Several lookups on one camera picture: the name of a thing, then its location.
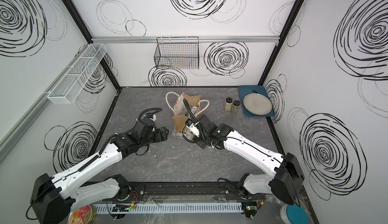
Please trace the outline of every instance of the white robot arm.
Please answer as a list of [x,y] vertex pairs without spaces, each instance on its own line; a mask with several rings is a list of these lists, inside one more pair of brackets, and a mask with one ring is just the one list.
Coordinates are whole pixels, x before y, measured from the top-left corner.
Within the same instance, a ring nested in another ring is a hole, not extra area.
[[[56,224],[66,218],[71,211],[85,205],[129,195],[129,183],[121,175],[81,186],[103,169],[137,152],[140,147],[167,140],[168,130],[165,127],[156,129],[154,121],[150,119],[156,111],[140,119],[145,112],[147,110],[139,115],[134,128],[110,136],[99,152],[52,177],[44,174],[36,179],[30,207],[41,224]],[[294,203],[296,193],[299,192],[304,179],[296,157],[291,154],[284,156],[265,149],[225,124],[217,127],[205,115],[199,120],[195,117],[192,119],[192,124],[196,125],[201,134],[197,141],[201,147],[209,145],[227,149],[264,171],[265,174],[261,175],[245,174],[240,180],[240,183],[243,183],[241,186],[243,191],[252,195],[273,193],[285,203]]]

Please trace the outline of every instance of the aluminum rail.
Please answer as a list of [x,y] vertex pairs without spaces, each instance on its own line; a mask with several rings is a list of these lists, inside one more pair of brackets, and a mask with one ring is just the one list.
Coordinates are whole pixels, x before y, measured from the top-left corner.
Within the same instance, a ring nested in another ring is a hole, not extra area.
[[114,37],[93,37],[93,43],[156,43],[156,38],[163,37],[166,43],[197,43],[197,42],[279,42],[279,36],[198,36],[199,39],[191,36],[114,36]]

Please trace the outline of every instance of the white container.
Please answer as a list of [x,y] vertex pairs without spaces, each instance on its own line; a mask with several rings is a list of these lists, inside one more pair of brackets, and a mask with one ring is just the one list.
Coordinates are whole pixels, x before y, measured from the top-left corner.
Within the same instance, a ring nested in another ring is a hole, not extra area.
[[104,44],[89,44],[47,96],[54,104],[72,104],[106,54]]
[[280,207],[280,218],[283,220],[285,224],[292,224],[287,217],[287,213],[286,213],[287,207],[288,207],[288,204],[285,204],[284,206]]

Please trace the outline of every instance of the spice jar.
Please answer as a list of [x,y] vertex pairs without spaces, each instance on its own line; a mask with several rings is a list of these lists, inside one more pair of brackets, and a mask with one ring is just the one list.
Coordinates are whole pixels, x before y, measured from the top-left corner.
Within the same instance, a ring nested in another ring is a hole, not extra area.
[[240,109],[240,101],[238,100],[235,100],[233,102],[233,105],[232,105],[232,108],[230,109],[232,111],[233,114],[237,114],[237,112],[239,111]]
[[231,109],[231,107],[232,107],[232,98],[227,97],[225,100],[224,109],[225,109],[225,111],[229,111]]

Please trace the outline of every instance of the plate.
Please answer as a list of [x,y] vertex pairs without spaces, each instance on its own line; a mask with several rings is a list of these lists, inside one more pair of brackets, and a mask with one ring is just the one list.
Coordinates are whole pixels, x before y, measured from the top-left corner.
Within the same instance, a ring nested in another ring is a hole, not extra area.
[[251,93],[244,97],[245,108],[255,115],[267,115],[272,110],[271,101],[261,94]]

